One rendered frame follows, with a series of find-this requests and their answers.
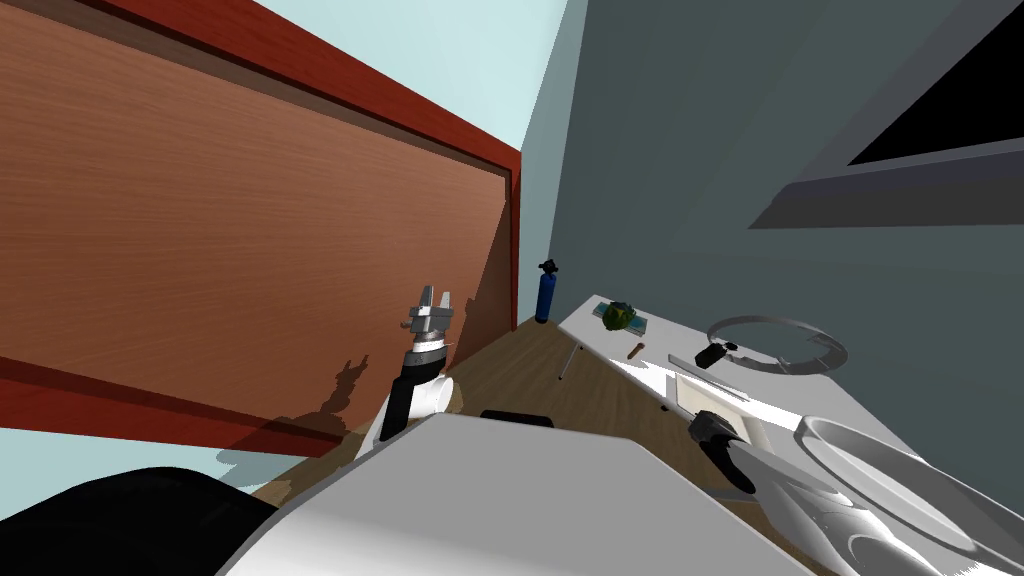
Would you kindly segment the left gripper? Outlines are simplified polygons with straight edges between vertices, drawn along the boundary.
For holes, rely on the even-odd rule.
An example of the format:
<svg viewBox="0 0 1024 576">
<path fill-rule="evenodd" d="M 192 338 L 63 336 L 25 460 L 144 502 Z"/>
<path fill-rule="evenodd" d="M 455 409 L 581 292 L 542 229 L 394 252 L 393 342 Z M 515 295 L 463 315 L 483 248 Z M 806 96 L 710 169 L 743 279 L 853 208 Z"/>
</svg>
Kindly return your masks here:
<svg viewBox="0 0 1024 576">
<path fill-rule="evenodd" d="M 414 335 L 415 341 L 439 341 L 451 326 L 454 310 L 451 306 L 451 292 L 445 291 L 437 306 L 432 306 L 434 287 L 426 285 L 419 300 L 419 306 L 412 307 L 409 319 L 400 323 L 402 329 Z"/>
</svg>

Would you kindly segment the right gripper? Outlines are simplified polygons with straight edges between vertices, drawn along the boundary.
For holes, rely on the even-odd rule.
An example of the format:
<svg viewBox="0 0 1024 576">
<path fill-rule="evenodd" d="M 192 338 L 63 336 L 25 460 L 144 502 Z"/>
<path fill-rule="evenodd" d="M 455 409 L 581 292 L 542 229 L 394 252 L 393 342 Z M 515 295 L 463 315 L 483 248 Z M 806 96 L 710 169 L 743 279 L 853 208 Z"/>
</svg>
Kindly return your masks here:
<svg viewBox="0 0 1024 576">
<path fill-rule="evenodd" d="M 699 411 L 688 427 L 696 443 L 722 445 L 730 442 L 730 424 L 723 417 L 709 410 Z"/>
</svg>

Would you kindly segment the white flat box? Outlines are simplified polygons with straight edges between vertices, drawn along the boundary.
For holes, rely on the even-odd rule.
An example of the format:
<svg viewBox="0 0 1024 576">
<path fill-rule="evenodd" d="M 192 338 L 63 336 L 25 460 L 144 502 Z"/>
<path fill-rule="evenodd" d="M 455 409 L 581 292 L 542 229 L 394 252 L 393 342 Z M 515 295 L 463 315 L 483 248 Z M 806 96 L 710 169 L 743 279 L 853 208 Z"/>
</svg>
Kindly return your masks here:
<svg viewBox="0 0 1024 576">
<path fill-rule="evenodd" d="M 761 421 L 742 410 L 742 403 L 735 397 L 681 373 L 675 376 L 675 394 L 680 408 L 693 415 L 703 410 L 714 412 L 724 418 L 744 441 L 770 453 L 774 452 Z"/>
</svg>

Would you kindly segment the grey flat bar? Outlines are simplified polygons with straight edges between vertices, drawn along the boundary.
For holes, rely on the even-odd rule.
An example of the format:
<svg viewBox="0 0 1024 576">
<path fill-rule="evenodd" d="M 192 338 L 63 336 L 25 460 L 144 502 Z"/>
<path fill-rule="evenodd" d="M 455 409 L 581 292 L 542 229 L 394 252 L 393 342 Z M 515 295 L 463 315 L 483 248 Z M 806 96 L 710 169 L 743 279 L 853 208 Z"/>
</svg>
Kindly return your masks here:
<svg viewBox="0 0 1024 576">
<path fill-rule="evenodd" d="M 750 401 L 750 397 L 744 392 L 735 389 L 725 384 L 722 380 L 718 379 L 717 377 L 712 375 L 710 372 L 703 370 L 702 368 L 699 368 L 696 365 L 689 363 L 673 354 L 670 354 L 667 357 L 667 359 L 671 364 L 673 364 L 680 370 L 692 375 L 696 379 L 699 379 L 708 383 L 710 386 L 722 390 L 725 394 L 731 395 L 737 398 L 739 401 L 743 402 Z"/>
</svg>

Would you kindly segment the blue fire extinguisher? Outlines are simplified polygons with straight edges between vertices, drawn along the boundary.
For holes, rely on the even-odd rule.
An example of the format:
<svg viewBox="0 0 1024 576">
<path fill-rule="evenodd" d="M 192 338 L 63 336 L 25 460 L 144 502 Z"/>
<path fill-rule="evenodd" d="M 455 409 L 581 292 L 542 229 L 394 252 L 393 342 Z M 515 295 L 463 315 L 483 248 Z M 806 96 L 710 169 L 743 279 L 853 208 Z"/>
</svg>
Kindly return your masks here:
<svg viewBox="0 0 1024 576">
<path fill-rule="evenodd" d="M 553 301 L 555 286 L 557 283 L 558 268 L 553 259 L 548 259 L 538 266 L 541 276 L 538 284 L 538 295 L 534 319 L 538 324 L 547 323 Z"/>
</svg>

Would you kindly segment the teal flat book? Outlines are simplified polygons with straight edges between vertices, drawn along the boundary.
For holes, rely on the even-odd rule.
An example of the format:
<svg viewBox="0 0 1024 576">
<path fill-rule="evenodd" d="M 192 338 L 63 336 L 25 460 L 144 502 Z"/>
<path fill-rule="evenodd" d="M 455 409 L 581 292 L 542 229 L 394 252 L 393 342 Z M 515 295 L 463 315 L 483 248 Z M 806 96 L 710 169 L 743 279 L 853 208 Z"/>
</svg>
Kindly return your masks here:
<svg viewBox="0 0 1024 576">
<path fill-rule="evenodd" d="M 598 317 L 598 318 L 601 319 L 602 313 L 604 312 L 606 305 L 607 305 L 607 303 L 599 303 L 593 310 L 592 314 L 594 316 L 596 316 L 596 317 Z M 633 322 L 631 323 L 631 325 L 627 329 L 620 330 L 620 331 L 628 332 L 628 333 L 631 333 L 631 334 L 636 335 L 636 336 L 643 336 L 646 333 L 646 329 L 647 329 L 647 319 L 644 318 L 644 317 L 642 317 L 642 316 L 640 316 L 640 315 L 638 315 L 637 312 L 636 312 L 636 317 L 633 320 Z"/>
</svg>

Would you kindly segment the white table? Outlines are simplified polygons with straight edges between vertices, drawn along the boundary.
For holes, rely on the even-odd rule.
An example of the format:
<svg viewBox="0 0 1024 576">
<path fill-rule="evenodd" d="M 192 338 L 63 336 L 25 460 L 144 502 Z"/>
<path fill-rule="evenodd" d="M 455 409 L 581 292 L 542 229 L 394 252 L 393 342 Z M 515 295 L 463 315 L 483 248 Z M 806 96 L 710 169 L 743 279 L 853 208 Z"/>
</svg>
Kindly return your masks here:
<svg viewBox="0 0 1024 576">
<path fill-rule="evenodd" d="M 667 357 L 673 354 L 692 359 L 706 345 L 706 336 L 695 329 L 650 314 L 645 316 L 647 329 L 643 336 L 608 331 L 601 319 L 592 314 L 599 303 L 605 301 L 599 295 L 589 297 L 559 323 L 559 329 L 574 340 L 578 347 L 588 349 L 652 395 L 667 410 L 692 419 L 694 415 L 676 403 L 675 376 L 677 373 L 693 376 L 671 364 Z M 639 342 L 646 346 L 635 359 L 628 360 L 627 355 Z M 741 401 L 740 408 L 761 421 L 774 454 L 837 489 L 841 489 L 842 484 L 810 458 L 794 438 L 803 417 L 823 417 L 874 436 L 897 448 L 907 447 L 824 375 L 770 375 L 738 367 L 728 361 L 712 367 L 710 373 L 750 397 L 750 401 Z"/>
</svg>

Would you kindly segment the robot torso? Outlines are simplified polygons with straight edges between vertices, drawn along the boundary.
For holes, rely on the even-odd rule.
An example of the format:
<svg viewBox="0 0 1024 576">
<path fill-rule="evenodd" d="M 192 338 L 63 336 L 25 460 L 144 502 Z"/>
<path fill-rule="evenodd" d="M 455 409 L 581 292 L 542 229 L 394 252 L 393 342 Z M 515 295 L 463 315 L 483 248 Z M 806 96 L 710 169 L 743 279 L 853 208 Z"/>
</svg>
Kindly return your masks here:
<svg viewBox="0 0 1024 576">
<path fill-rule="evenodd" d="M 436 414 L 280 508 L 217 576 L 814 576 L 639 444 Z"/>
</svg>

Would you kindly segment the brown wooden door leaf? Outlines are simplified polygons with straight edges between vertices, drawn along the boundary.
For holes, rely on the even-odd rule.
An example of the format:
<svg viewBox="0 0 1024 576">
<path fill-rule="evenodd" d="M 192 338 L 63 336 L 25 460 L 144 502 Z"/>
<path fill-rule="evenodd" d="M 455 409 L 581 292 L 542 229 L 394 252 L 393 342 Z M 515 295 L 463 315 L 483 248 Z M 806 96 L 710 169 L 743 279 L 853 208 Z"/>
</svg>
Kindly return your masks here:
<svg viewBox="0 0 1024 576">
<path fill-rule="evenodd" d="M 515 322 L 516 153 L 252 0 L 0 0 L 0 428 L 318 456 Z"/>
</svg>

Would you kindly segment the black window with grey frame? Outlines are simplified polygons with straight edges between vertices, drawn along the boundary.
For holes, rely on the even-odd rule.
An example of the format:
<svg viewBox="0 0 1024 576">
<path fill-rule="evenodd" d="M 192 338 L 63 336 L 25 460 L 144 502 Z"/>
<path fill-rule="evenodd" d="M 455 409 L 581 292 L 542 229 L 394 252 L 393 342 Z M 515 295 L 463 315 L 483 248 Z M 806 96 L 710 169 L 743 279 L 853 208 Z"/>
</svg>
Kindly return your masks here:
<svg viewBox="0 0 1024 576">
<path fill-rule="evenodd" d="M 882 111 L 844 168 L 783 187 L 752 228 L 1024 227 L 1024 0 L 959 0 L 858 119 Z"/>
</svg>

